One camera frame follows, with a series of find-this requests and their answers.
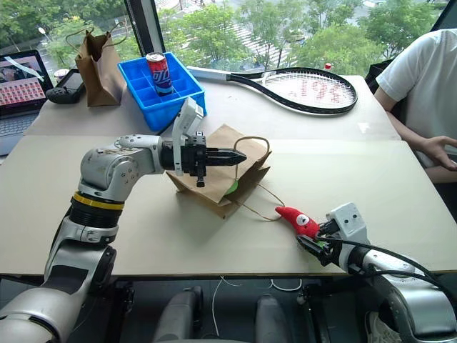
blue storage bin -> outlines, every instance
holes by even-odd
[[[146,58],[118,64],[127,87],[152,131],[164,129],[178,114],[188,96],[203,108],[206,115],[203,88],[171,52],[166,52],[165,57],[174,88],[174,92],[166,96],[157,95]]]

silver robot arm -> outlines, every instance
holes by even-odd
[[[0,310],[2,343],[66,342],[87,295],[109,283],[116,258],[109,244],[116,238],[124,202],[139,178],[179,165],[181,172],[196,176],[202,187],[206,166],[235,165],[246,159],[233,149],[206,148],[201,133],[190,136],[202,117],[201,107],[188,98],[175,120],[174,141],[133,134],[87,152],[78,190],[51,246],[44,283]]]
[[[370,246],[370,241],[354,203],[332,210],[327,220],[317,236],[326,243],[324,247],[304,236],[297,237],[299,244],[317,256],[322,265],[333,262],[349,274],[368,276],[367,282],[388,300],[403,342],[457,342],[456,314],[450,299],[430,282],[408,276],[426,275],[403,258],[361,246]],[[341,240],[360,244],[345,244]]]

racket handle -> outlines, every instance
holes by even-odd
[[[211,79],[227,81],[230,75],[229,71],[198,68],[196,66],[188,66],[187,70],[191,72],[197,79]]]

racket strings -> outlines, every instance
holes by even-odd
[[[306,106],[339,108],[351,105],[355,99],[350,86],[317,73],[267,74],[262,83],[283,98]]]

soda can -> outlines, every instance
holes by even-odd
[[[150,52],[146,55],[146,60],[157,94],[163,96],[173,93],[173,84],[171,83],[169,66],[166,63],[165,55],[160,52]]]

